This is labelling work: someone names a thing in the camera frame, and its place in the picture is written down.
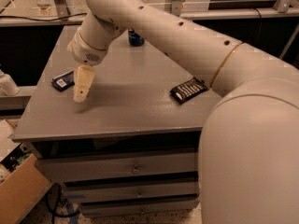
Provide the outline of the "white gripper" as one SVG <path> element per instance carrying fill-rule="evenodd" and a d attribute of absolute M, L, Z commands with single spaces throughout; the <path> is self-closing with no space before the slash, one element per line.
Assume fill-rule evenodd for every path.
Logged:
<path fill-rule="evenodd" d="M 95 76 L 93 66 L 101 63 L 107 56 L 106 49 L 92 48 L 83 40 L 80 32 L 81 28 L 78 28 L 67 45 L 67 50 L 73 54 L 73 58 L 82 64 L 74 71 L 73 99 L 77 103 L 84 102 L 88 96 Z"/>

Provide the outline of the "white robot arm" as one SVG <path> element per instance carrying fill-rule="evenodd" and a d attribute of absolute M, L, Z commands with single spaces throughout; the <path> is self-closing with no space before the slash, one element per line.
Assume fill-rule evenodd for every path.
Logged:
<path fill-rule="evenodd" d="M 221 100 L 200 137 L 203 224 L 299 224 L 299 72 L 251 45 L 144 4 L 86 0 L 71 49 L 86 99 L 95 65 L 132 29 Z"/>

